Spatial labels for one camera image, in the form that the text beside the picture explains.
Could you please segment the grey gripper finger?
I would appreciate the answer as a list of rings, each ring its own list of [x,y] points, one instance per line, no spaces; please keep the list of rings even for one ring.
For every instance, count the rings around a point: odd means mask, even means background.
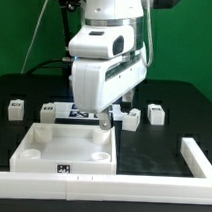
[[[99,126],[102,130],[109,130],[111,128],[111,117],[108,108],[99,113],[98,119]]]
[[[135,95],[135,89],[131,89],[129,92],[125,93],[122,96],[123,102],[131,102],[133,100],[133,96]]]

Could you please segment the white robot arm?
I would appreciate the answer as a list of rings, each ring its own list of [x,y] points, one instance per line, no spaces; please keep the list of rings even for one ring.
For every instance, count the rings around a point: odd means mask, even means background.
[[[181,0],[65,0],[82,9],[82,25],[69,41],[73,99],[81,111],[112,127],[109,106],[141,83],[153,59],[151,9],[171,9]]]

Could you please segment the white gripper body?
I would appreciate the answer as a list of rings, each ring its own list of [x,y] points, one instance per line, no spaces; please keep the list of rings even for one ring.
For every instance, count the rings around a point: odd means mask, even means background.
[[[101,113],[141,83],[147,73],[146,52],[140,49],[125,63],[110,60],[76,59],[73,63],[73,99],[80,111]]]

